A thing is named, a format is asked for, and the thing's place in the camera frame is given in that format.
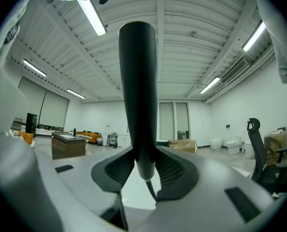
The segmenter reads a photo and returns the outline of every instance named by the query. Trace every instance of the white ceiling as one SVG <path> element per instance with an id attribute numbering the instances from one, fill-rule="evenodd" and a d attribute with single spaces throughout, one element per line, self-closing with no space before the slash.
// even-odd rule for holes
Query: white ceiling
<path id="1" fill-rule="evenodd" d="M 85 102 L 122 100 L 118 30 L 144 21 L 156 31 L 160 99 L 207 99 L 199 94 L 243 53 L 242 46 L 260 21 L 255 0 L 94 1 L 107 33 L 97 36 L 76 1 L 31 0 L 10 52 L 24 72 L 23 59 L 47 73 L 44 86 L 70 88 Z M 250 65 L 271 44 L 265 31 L 245 58 Z"/>

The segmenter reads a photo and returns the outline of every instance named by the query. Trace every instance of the black speaker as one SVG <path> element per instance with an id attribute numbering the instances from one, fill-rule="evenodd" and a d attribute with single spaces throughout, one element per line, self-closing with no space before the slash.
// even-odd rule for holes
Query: black speaker
<path id="1" fill-rule="evenodd" d="M 36 134 L 36 121 L 37 115 L 28 113 L 26 122 L 26 133 L 33 133 L 33 137 L 35 137 Z"/>

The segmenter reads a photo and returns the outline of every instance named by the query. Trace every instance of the black mesh chair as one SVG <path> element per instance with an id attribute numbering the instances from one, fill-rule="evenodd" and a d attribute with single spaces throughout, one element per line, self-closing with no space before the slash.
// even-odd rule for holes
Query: black mesh chair
<path id="1" fill-rule="evenodd" d="M 256 160 L 252 180 L 259 183 L 270 194 L 273 194 L 274 192 L 287 192 L 287 162 L 281 163 L 284 153 L 287 152 L 287 148 L 277 150 L 279 158 L 276 165 L 266 166 L 267 149 L 265 149 L 260 136 L 259 128 L 259 120 L 256 118 L 250 118 L 248 121 L 247 131 L 254 149 Z"/>

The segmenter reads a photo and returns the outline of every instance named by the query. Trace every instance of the cardboard box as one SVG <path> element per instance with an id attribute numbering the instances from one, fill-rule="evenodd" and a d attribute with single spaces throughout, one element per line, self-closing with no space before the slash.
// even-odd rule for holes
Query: cardboard box
<path id="1" fill-rule="evenodd" d="M 196 154 L 197 152 L 196 142 L 192 139 L 169 140 L 169 148 L 189 152 L 192 154 Z"/>

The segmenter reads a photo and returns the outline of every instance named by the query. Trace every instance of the black vent grille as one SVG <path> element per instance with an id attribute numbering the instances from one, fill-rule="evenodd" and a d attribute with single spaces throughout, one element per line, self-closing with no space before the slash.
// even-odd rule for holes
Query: black vent grille
<path id="1" fill-rule="evenodd" d="M 159 153 L 159 159 L 156 161 L 155 167 L 159 174 L 162 189 L 178 180 L 183 174 L 183 167 L 180 163 L 161 152 Z"/>
<path id="2" fill-rule="evenodd" d="M 260 210 L 238 187 L 226 189 L 225 193 L 246 223 L 260 214 Z"/>
<path id="3" fill-rule="evenodd" d="M 237 61 L 237 63 L 231 67 L 221 78 L 221 82 L 224 84 L 228 82 L 230 79 L 232 79 L 235 75 L 237 75 L 246 65 L 248 65 L 248 62 L 241 58 Z"/>
<path id="4" fill-rule="evenodd" d="M 134 167 L 127 154 L 114 160 L 105 167 L 106 174 L 116 182 L 124 185 Z"/>

